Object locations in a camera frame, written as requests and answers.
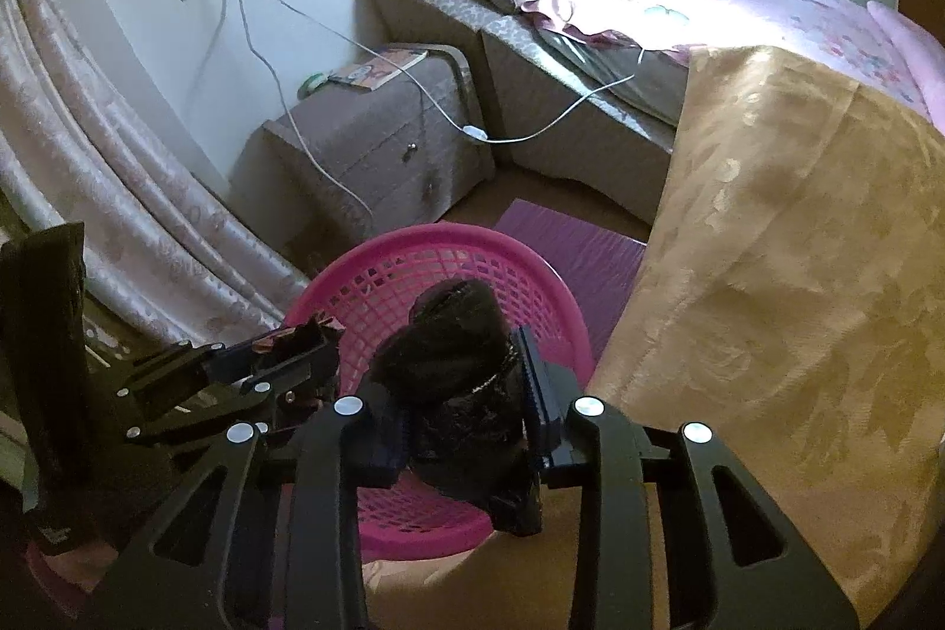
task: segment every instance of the black cloth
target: black cloth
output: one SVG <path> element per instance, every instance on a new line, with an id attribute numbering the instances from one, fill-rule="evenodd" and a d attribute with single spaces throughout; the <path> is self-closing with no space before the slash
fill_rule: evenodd
<path id="1" fill-rule="evenodd" d="M 424 292 L 408 325 L 378 347 L 369 376 L 408 409 L 417 476 L 485 510 L 498 531 L 540 531 L 522 361 L 488 283 L 454 278 Z"/>

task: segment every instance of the sheer curtain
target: sheer curtain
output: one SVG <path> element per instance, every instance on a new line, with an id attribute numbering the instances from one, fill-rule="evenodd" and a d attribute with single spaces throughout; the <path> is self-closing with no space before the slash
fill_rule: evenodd
<path id="1" fill-rule="evenodd" d="M 56 0 L 0 0 L 0 188 L 30 229 L 85 221 L 89 291 L 164 342 L 275 328 L 306 284 L 168 152 Z"/>

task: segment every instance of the basket rim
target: basket rim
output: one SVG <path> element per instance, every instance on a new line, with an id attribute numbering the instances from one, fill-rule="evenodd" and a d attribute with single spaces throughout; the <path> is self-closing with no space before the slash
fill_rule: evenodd
<path id="1" fill-rule="evenodd" d="M 430 243 L 424 244 L 424 240 L 429 240 Z M 575 300 L 558 271 L 549 265 L 541 254 L 526 246 L 520 240 L 500 233 L 498 230 L 476 226 L 475 224 L 418 224 L 417 226 L 392 230 L 357 245 L 351 251 L 342 254 L 341 257 L 312 279 L 312 282 L 293 303 L 292 308 L 285 314 L 283 324 L 291 327 L 291 325 L 300 325 L 308 321 L 315 311 L 313 307 L 315 297 L 326 287 L 344 286 L 350 283 L 355 276 L 360 275 L 362 271 L 369 267 L 367 262 L 372 257 L 387 257 L 398 247 L 409 247 L 418 250 L 424 248 L 436 249 L 441 246 L 469 249 L 480 246 L 490 250 L 504 251 L 536 269 L 539 264 L 542 265 L 542 269 L 549 279 L 545 286 L 545 289 L 551 295 L 549 299 L 555 304 L 556 309 L 563 313 L 562 325 L 569 333 L 568 342 L 573 348 L 575 373 L 594 372 L 594 355 L 591 350 L 591 340 L 587 333 L 587 325 L 584 323 L 584 315 L 578 306 L 578 300 Z"/>

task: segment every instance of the pink blanket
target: pink blanket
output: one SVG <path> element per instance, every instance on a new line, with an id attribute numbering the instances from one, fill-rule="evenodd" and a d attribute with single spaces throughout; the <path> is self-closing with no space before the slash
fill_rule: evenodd
<path id="1" fill-rule="evenodd" d="M 647 15 L 666 4 L 686 24 Z M 693 46 L 767 44 L 820 62 L 913 108 L 928 111 L 904 59 L 866 9 L 849 0 L 537 0 L 537 25 L 589 41 L 632 40 L 684 63 Z"/>

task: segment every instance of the curtain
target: curtain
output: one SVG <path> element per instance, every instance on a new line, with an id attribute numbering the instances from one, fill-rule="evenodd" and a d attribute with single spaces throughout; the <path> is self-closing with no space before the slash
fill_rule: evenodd
<path id="1" fill-rule="evenodd" d="M 0 243 L 20 239 L 30 232 L 0 192 Z M 95 297 L 86 295 L 82 305 L 82 326 L 85 332 L 86 360 L 95 370 L 102 361 L 134 360 L 153 353 L 156 344 L 137 329 L 115 316 Z M 22 485 L 27 433 L 20 423 L 13 381 L 0 356 L 0 482 L 13 488 Z"/>
<path id="2" fill-rule="evenodd" d="M 0 0 L 0 188 L 29 229 L 85 221 L 89 291 L 161 342 L 276 328 L 306 284 L 168 152 L 55 0 Z"/>

